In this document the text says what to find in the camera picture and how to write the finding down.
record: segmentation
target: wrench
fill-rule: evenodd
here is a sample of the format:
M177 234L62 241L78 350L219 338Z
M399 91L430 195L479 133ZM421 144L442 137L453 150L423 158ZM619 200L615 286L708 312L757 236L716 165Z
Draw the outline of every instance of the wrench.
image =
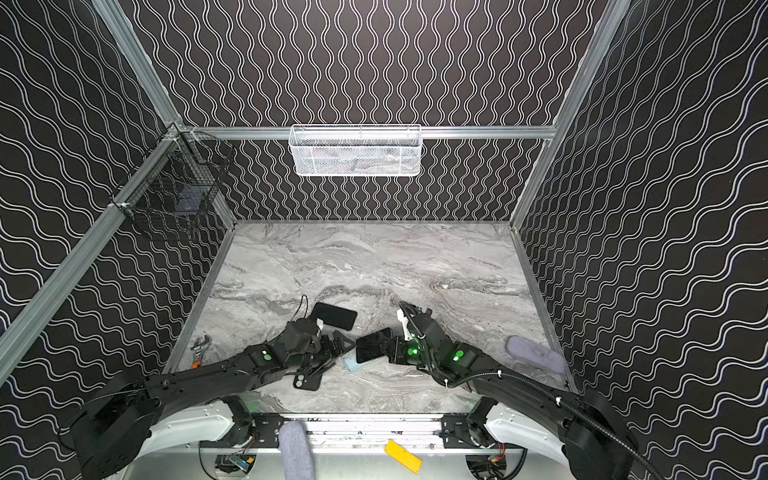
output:
M198 337L197 340L194 341L194 344L190 347L190 350L192 350L193 369L196 369L198 366L203 364L203 354L205 354L205 351L208 350L209 346L210 337L207 333L201 337Z

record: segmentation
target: white mesh basket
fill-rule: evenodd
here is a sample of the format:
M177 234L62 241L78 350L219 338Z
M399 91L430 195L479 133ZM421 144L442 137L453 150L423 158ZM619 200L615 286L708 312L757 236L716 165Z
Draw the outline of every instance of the white mesh basket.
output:
M414 177L422 170L421 125L293 125L288 139L305 176Z

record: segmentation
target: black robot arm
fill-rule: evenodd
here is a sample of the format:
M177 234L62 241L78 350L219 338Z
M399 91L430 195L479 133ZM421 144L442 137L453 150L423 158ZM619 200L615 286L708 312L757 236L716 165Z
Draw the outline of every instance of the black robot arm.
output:
M391 363L410 364L428 373L448 388L464 386L482 396L518 410L557 435L564 443L571 473L577 480L625 480L634 461L651 476L663 478L639 452L637 440L626 422L601 394L589 391L583 396L555 389L514 372L479 348L453 341L432 318L432 311L401 302L408 318L408 330L414 336L378 339L380 352ZM372 343L369 337L358 346ZM482 436L487 432L476 432Z
M321 335L315 319L298 319L274 339L212 365L149 377L121 372L71 420L83 479L99 480L119 471L137 456L152 425L212 399L223 399L238 417L227 436L230 444L244 442L252 435L250 415L237 397L229 396L286 374L296 375L296 388L317 390L323 373L352 348L337 331Z

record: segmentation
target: black wire basket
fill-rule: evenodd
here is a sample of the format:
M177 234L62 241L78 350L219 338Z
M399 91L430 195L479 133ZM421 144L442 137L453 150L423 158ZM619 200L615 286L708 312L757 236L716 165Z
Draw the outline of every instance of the black wire basket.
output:
M133 228L150 240L194 240L212 209L235 149L206 134L184 133L128 200L117 204Z

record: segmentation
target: wire mesh basket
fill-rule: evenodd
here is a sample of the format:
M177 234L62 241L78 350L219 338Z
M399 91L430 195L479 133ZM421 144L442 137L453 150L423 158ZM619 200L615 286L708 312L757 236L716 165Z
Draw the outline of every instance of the wire mesh basket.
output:
M319 177L414 177L422 145L417 124L296 124L288 139L296 173Z
M150 240L192 240L234 152L231 144L210 135L182 134L128 200L117 206Z

